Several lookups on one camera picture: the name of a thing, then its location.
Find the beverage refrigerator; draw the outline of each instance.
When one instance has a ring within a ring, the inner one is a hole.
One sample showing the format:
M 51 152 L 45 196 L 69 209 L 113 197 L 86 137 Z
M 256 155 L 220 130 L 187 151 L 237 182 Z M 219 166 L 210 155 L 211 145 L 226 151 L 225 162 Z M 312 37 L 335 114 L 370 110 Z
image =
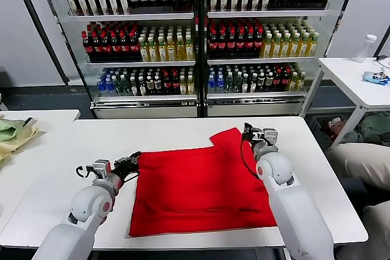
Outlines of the beverage refrigerator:
M 47 2 L 112 119 L 298 114 L 347 0 Z

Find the white cap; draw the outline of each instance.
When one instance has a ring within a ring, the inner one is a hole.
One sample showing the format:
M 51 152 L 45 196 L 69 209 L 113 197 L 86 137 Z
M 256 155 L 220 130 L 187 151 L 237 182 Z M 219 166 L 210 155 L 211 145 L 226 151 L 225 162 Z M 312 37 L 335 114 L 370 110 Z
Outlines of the white cap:
M 375 35 L 366 35 L 366 41 L 369 43 L 375 43 L 377 41 L 377 36 Z

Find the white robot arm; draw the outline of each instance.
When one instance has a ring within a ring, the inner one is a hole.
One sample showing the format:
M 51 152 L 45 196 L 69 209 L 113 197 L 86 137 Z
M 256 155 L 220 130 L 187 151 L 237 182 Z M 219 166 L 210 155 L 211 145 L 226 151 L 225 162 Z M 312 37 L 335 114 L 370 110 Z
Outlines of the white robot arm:
M 277 135 L 275 129 L 261 130 L 246 123 L 243 140 L 252 145 L 256 172 L 268 191 L 286 248 L 295 260 L 334 259 L 332 234 L 289 160 L 278 152 Z

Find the green cloth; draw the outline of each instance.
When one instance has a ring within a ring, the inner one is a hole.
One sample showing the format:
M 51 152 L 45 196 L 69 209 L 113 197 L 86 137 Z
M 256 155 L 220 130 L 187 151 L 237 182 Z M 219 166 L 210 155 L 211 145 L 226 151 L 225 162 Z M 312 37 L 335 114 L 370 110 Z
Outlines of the green cloth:
M 0 119 L 0 142 L 10 140 L 18 135 L 24 123 L 23 120 Z

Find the table leg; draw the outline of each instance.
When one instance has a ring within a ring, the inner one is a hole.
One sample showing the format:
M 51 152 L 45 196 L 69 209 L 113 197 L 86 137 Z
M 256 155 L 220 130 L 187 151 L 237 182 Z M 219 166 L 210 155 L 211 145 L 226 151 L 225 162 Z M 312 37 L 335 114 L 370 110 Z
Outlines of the table leg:
M 357 106 L 355 111 L 353 111 L 351 117 L 349 117 L 347 123 L 344 125 L 336 140 L 332 143 L 331 147 L 337 146 L 344 136 L 350 133 L 353 129 L 355 129 L 356 125 L 358 125 L 361 118 L 363 118 L 364 114 L 367 112 L 367 108 L 363 106 Z
M 311 102 L 313 101 L 314 96 L 316 95 L 317 89 L 319 84 L 321 83 L 322 77 L 324 76 L 324 72 L 321 69 L 321 65 L 318 68 L 318 71 L 316 73 L 316 76 L 313 80 L 313 83 L 311 84 L 309 93 L 305 99 L 305 102 L 303 103 L 302 109 L 299 113 L 299 117 L 304 118 L 307 114 L 307 111 L 309 110 L 311 106 Z

